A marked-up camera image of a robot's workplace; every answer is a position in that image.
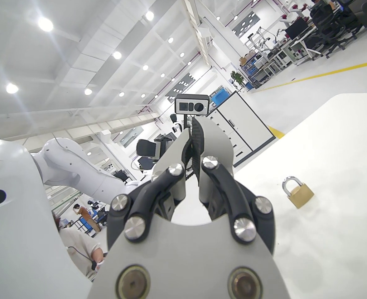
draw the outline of yellow floor line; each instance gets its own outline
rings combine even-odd
[[[319,74],[319,75],[314,75],[314,76],[310,76],[310,77],[306,77],[306,78],[301,78],[300,80],[294,80],[294,81],[291,81],[291,82],[288,82],[288,83],[279,84],[279,85],[275,85],[273,87],[261,89],[261,90],[256,91],[255,93],[265,91],[265,90],[270,90],[270,89],[273,89],[273,88],[282,87],[282,86],[288,85],[288,84],[293,84],[293,83],[297,83],[297,82],[301,82],[301,81],[305,81],[305,80],[310,80],[312,78],[323,77],[323,76],[327,76],[327,75],[332,75],[332,74],[337,74],[337,73],[341,73],[341,72],[351,71],[352,69],[357,69],[357,68],[362,68],[362,67],[367,67],[367,63],[354,65],[354,66],[350,66],[350,67],[346,67],[346,68],[341,68],[341,69],[338,69],[336,71],[331,71],[331,72],[327,72],[327,73],[323,73],[323,74]]]
[[[268,126],[268,128],[269,128],[270,132],[272,132],[272,134],[276,138],[281,139],[284,136],[284,133],[283,132],[280,132],[279,130],[274,129],[271,126]]]

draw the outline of camera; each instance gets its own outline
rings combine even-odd
[[[189,115],[207,115],[210,99],[206,94],[180,93],[175,98],[175,113]]]

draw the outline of padlock shackle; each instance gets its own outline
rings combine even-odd
[[[283,182],[282,182],[282,188],[284,190],[284,192],[286,193],[287,196],[291,196],[292,194],[288,191],[288,189],[286,188],[286,184],[289,180],[294,180],[299,186],[304,185],[301,181],[298,180],[298,178],[293,177],[293,176],[289,176],[287,177]]]

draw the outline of hand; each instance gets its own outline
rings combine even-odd
[[[98,262],[98,264],[96,265],[96,268],[95,268],[96,273],[99,272],[100,266],[103,264],[103,262],[104,262],[104,260],[102,260],[101,262]]]

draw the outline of potted plant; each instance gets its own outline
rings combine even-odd
[[[244,86],[243,84],[243,76],[238,73],[238,72],[235,72],[235,71],[232,71],[232,73],[230,74],[230,77],[232,77],[233,81],[237,82],[240,86]]]

